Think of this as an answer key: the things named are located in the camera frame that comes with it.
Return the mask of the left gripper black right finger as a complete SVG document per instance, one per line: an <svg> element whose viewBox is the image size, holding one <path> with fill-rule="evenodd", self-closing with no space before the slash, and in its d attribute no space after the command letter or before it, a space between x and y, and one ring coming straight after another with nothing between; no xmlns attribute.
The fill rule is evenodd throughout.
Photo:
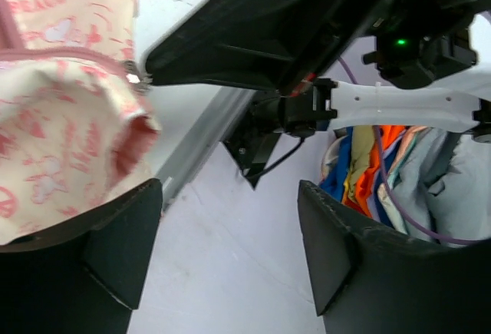
<svg viewBox="0 0 491 334"><path fill-rule="evenodd" d="M310 181L298 215L328 333L488 333L490 242L452 248L399 233Z"/></svg>

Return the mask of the pink Snoopy zip jacket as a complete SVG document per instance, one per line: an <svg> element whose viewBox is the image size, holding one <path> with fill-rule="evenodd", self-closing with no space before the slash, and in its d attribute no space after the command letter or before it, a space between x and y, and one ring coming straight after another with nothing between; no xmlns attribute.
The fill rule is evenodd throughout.
<svg viewBox="0 0 491 334"><path fill-rule="evenodd" d="M2 244L150 178L136 16L137 0L1 0Z"/></svg>

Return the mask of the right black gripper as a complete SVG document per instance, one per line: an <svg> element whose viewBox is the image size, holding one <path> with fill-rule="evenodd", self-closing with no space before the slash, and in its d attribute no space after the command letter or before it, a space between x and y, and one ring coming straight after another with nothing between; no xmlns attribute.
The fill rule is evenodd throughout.
<svg viewBox="0 0 491 334"><path fill-rule="evenodd" d="M318 76L357 38L371 36L362 56L398 88L422 88L476 63L468 26L490 0L304 0L298 60Z"/></svg>

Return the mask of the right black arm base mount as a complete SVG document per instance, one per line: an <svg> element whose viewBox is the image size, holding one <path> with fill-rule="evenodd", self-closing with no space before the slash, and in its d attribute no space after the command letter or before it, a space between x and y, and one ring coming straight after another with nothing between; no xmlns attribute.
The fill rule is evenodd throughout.
<svg viewBox="0 0 491 334"><path fill-rule="evenodd" d="M283 98L258 92L222 142L238 165L240 174L256 187L261 177L298 151L305 140L315 134L316 127L310 96ZM270 164L272 152L283 134L295 138L297 144Z"/></svg>

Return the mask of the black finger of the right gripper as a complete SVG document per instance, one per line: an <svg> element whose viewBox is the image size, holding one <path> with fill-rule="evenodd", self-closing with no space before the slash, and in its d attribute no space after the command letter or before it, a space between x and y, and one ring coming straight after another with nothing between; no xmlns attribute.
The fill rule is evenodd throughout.
<svg viewBox="0 0 491 334"><path fill-rule="evenodd" d="M303 1L208 0L148 51L144 67L156 86L292 91L307 74L298 62Z"/></svg>

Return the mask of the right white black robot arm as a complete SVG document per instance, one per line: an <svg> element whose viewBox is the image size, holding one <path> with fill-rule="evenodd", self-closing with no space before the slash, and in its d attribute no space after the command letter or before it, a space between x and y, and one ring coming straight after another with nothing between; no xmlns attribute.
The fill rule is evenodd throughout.
<svg viewBox="0 0 491 334"><path fill-rule="evenodd" d="M248 129L307 137L322 121L437 127L490 139L490 66L470 25L490 0L208 0L157 43L155 86L269 93Z"/></svg>

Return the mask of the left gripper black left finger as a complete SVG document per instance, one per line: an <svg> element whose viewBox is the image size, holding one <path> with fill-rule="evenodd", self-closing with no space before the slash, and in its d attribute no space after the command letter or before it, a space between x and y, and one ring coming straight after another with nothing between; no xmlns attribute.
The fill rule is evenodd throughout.
<svg viewBox="0 0 491 334"><path fill-rule="evenodd" d="M3 333L125 333L163 205L151 178L109 203L1 248Z"/></svg>

